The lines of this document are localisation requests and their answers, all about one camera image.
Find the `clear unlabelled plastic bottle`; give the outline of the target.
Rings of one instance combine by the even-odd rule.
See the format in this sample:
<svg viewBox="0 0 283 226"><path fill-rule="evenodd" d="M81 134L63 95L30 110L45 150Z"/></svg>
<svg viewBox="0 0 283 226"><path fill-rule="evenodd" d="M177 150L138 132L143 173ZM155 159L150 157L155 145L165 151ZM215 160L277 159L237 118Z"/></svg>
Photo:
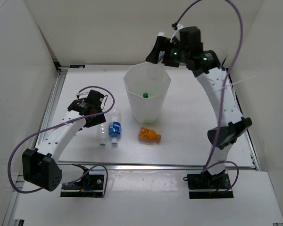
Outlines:
<svg viewBox="0 0 283 226"><path fill-rule="evenodd" d="M98 139L99 139L99 145L100 146L105 146L107 143L107 128L106 124L102 123L99 126L98 129Z"/></svg>

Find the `blue label clear bottle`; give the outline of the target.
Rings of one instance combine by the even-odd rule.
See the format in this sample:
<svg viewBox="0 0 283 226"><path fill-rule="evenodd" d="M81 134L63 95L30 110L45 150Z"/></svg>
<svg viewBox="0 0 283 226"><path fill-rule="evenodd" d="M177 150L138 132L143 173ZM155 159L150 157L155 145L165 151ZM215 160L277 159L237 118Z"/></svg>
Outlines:
<svg viewBox="0 0 283 226"><path fill-rule="evenodd" d="M111 120L108 124L108 136L113 146L118 144L121 137L121 111L115 107L110 112Z"/></svg>

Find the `white label clear bottle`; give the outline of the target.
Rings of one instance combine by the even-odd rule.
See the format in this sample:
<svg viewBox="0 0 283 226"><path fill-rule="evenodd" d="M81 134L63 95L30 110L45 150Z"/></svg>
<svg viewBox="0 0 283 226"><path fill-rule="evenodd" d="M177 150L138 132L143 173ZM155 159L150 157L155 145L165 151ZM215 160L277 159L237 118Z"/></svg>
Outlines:
<svg viewBox="0 0 283 226"><path fill-rule="evenodd" d="M163 57L164 57L164 54L165 54L165 51L164 51L164 44L163 44L163 41L165 40L165 32L159 32L158 35L157 35L157 48L158 48L158 51L159 51L159 54L158 54L158 63L160 63L162 60L163 60Z"/></svg>

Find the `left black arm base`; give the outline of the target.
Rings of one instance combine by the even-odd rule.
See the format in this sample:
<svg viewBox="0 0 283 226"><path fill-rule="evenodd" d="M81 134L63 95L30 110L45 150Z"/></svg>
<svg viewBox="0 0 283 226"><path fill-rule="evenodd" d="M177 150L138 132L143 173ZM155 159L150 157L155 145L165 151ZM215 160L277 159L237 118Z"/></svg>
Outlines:
<svg viewBox="0 0 283 226"><path fill-rule="evenodd" d="M70 183L63 183L60 197L67 198L103 198L108 183L108 169L104 165L94 165L87 168L80 164L73 164L82 171L82 177ZM95 168L103 168L105 174L93 172Z"/></svg>

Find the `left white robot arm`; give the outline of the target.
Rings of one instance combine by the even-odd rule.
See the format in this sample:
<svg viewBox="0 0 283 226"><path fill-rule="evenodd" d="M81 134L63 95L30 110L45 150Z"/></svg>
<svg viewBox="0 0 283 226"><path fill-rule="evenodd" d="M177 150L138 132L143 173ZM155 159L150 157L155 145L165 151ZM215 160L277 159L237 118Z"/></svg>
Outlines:
<svg viewBox="0 0 283 226"><path fill-rule="evenodd" d="M47 191L55 190L59 184L75 184L78 188L89 185L88 169L77 165L83 172L75 175L58 166L58 161L72 138L83 128L90 128L106 121L102 113L103 98L76 99L68 107L60 124L33 150L27 148L22 154L24 180Z"/></svg>

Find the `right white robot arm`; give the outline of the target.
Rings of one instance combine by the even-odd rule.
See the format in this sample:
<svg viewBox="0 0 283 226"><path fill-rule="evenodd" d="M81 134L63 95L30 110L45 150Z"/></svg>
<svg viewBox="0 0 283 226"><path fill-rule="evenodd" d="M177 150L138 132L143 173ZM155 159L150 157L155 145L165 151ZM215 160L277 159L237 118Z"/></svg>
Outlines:
<svg viewBox="0 0 283 226"><path fill-rule="evenodd" d="M244 117L237 107L229 87L228 71L221 66L214 51L203 49L199 35L180 41L176 37L167 38L163 33L158 34L146 62L158 63L161 52L164 53L162 63L165 66L184 64L193 73L213 107L217 126L207 132L211 150L201 172L204 186L213 188L225 174L230 149L252 125L252 120Z"/></svg>

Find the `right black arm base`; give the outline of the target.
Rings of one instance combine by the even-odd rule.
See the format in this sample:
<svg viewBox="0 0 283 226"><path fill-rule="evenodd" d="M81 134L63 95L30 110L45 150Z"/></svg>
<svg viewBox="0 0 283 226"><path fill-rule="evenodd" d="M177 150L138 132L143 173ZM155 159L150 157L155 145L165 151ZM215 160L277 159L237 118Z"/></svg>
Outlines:
<svg viewBox="0 0 283 226"><path fill-rule="evenodd" d="M183 177L188 183L190 199L232 199L234 198L231 189L229 175L223 170L217 175L204 173L192 173Z"/></svg>

